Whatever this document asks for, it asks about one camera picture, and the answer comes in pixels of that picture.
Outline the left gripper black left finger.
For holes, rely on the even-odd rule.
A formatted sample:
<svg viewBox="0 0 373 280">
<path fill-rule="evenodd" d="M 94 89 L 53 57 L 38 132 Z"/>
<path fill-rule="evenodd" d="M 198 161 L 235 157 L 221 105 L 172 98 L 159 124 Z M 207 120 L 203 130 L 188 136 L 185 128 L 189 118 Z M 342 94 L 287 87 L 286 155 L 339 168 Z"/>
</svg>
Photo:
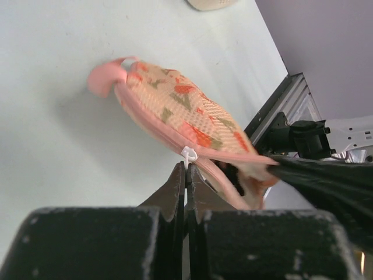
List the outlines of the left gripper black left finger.
<svg viewBox="0 0 373 280">
<path fill-rule="evenodd" d="M 181 279 L 185 166 L 136 207 L 39 208 L 20 225 L 2 279 Z"/>
</svg>

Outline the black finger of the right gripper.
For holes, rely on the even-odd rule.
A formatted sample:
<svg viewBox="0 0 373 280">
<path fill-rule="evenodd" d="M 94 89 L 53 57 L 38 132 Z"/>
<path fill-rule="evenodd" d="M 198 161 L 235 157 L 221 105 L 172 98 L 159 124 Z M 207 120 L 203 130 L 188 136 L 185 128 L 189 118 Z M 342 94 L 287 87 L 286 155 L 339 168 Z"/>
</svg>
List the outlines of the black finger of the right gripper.
<svg viewBox="0 0 373 280">
<path fill-rule="evenodd" d="M 372 250 L 372 164 L 271 155 L 269 172 L 343 225 L 352 243 Z"/>
</svg>

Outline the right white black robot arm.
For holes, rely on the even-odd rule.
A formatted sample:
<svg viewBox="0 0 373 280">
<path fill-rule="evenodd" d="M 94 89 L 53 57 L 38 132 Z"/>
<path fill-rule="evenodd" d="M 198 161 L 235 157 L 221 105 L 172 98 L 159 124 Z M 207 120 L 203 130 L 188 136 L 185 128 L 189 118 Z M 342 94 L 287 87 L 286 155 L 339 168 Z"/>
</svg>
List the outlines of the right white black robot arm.
<svg viewBox="0 0 373 280">
<path fill-rule="evenodd" d="M 347 163 L 332 155 L 372 152 L 372 117 L 296 121 L 269 133 L 268 171 L 344 226 L 352 243 L 372 252 L 372 162 Z"/>
</svg>

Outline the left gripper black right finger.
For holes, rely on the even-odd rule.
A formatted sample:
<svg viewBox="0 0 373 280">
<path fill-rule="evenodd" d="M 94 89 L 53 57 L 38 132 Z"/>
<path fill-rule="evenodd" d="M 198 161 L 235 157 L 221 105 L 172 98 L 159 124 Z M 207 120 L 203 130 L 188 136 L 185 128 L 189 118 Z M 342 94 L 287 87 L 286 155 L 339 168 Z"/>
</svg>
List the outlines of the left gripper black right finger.
<svg viewBox="0 0 373 280">
<path fill-rule="evenodd" d="M 328 212 L 240 211 L 190 164 L 191 279 L 362 279 L 346 232 Z"/>
</svg>

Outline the floral orange bra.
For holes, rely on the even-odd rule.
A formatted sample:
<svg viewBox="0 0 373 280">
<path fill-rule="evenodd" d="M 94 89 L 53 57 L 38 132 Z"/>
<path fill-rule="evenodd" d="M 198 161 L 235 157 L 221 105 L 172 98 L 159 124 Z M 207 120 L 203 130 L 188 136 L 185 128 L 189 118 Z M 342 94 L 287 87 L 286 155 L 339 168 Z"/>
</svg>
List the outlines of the floral orange bra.
<svg viewBox="0 0 373 280">
<path fill-rule="evenodd" d="M 260 155 L 233 117 L 179 71 L 134 59 L 129 69 L 116 59 L 88 76 L 91 92 L 114 92 L 144 131 L 194 163 L 236 209 L 259 210 L 264 193 L 277 183 L 274 161 Z"/>
</svg>

